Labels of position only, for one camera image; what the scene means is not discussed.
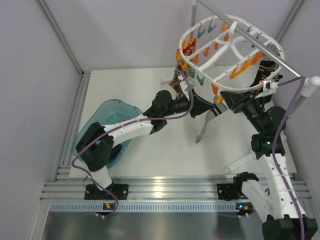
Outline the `grey striped sock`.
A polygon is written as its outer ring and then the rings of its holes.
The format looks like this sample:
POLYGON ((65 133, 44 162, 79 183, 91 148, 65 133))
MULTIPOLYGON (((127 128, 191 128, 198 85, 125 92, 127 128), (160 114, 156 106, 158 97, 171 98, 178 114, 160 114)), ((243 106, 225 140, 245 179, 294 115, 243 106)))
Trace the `grey striped sock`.
POLYGON ((217 95, 213 98, 215 107, 207 112, 201 132, 195 138, 195 144, 198 144, 202 140, 206 133, 208 123, 228 110, 222 101, 217 103, 218 99, 219 97, 217 95))

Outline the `orange clothes peg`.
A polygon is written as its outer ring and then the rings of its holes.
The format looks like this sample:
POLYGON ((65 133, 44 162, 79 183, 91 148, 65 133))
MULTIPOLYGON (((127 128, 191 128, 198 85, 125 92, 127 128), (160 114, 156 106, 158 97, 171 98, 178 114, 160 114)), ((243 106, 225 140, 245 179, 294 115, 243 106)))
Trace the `orange clothes peg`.
POLYGON ((217 105, 221 104, 221 103, 223 102, 223 100, 224 100, 224 97, 223 97, 222 95, 216 95, 216 96, 214 97, 214 102, 215 102, 217 105))

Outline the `white oval clip hanger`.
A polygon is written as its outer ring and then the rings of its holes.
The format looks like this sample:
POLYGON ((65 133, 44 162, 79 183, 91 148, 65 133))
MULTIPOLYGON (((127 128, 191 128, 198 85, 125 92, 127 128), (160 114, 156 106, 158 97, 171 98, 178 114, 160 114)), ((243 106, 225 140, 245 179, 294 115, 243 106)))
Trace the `white oval clip hanger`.
MULTIPOLYGON (((216 38, 218 35, 222 33, 222 25, 223 21, 220 19, 216 19, 215 21, 212 22, 212 25, 215 26, 215 29, 209 33, 209 34, 204 34, 200 39, 197 40, 196 46, 197 48, 203 47, 205 44, 207 44, 210 40, 216 38)), ((250 85, 253 83, 255 80, 257 71, 259 69, 260 62, 264 61, 270 61, 270 59, 267 56, 262 56, 259 61, 257 61, 254 65, 251 65, 248 67, 244 72, 239 74, 237 77, 231 79, 228 75, 223 77, 221 79, 221 84, 229 87, 229 88, 235 88, 235 89, 242 89, 246 87, 250 87, 250 85)), ((233 51, 231 49, 228 49, 216 62, 215 65, 208 69, 206 71, 206 74, 210 76, 211 78, 215 78, 218 75, 222 74, 225 72, 227 69, 229 69, 232 65, 234 65, 238 61, 238 58, 234 55, 233 51)), ((189 78, 189 81, 193 81, 194 83, 199 83, 197 79, 192 79, 190 76, 186 76, 189 78)), ((271 80, 276 80, 278 82, 278 76, 279 73, 271 78, 271 80)))

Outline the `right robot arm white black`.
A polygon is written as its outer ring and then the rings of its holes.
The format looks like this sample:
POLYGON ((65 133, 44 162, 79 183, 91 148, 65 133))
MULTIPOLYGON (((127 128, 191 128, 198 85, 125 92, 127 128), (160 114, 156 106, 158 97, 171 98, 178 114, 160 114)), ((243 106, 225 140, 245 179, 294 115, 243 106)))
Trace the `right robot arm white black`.
POLYGON ((314 218, 307 216, 298 201, 287 169, 286 152, 280 133, 286 126, 286 110, 280 106, 265 109, 266 98, 257 91, 222 91, 227 107, 242 113, 257 130, 251 137, 251 149, 264 171, 269 192, 258 177, 249 172, 233 178, 233 192, 248 198, 262 222, 266 240, 311 240, 318 231, 314 218))

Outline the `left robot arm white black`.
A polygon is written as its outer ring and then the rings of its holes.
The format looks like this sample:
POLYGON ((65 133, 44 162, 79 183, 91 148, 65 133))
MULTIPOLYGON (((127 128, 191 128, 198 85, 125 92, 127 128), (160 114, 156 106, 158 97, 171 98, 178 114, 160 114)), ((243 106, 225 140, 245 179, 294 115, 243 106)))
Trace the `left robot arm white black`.
POLYGON ((161 90, 151 106, 141 115, 111 125, 92 123, 75 146, 76 158, 81 159, 88 176, 96 185, 95 192, 103 199, 113 194, 112 179, 107 164, 114 149, 131 139, 160 131, 169 120, 190 115, 195 118, 215 105, 192 91, 189 97, 173 99, 167 90, 161 90))

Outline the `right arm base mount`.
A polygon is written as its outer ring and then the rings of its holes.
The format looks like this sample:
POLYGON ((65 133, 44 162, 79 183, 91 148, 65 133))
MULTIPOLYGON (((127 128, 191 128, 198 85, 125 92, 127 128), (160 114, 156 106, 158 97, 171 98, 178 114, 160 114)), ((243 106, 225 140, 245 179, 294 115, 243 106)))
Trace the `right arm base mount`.
POLYGON ((233 183, 220 183, 216 186, 219 200, 231 201, 245 198, 241 190, 233 183))

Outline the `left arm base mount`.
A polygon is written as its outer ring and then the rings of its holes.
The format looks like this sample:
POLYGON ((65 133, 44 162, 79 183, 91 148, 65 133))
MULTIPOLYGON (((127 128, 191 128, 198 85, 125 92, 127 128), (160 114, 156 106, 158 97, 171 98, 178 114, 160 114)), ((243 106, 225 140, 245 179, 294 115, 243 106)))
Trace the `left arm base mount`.
MULTIPOLYGON (((128 184, 112 184, 107 188, 118 200, 127 200, 129 193, 128 184)), ((100 190, 95 184, 88 184, 85 188, 85 200, 114 200, 114 197, 104 190, 100 190)))

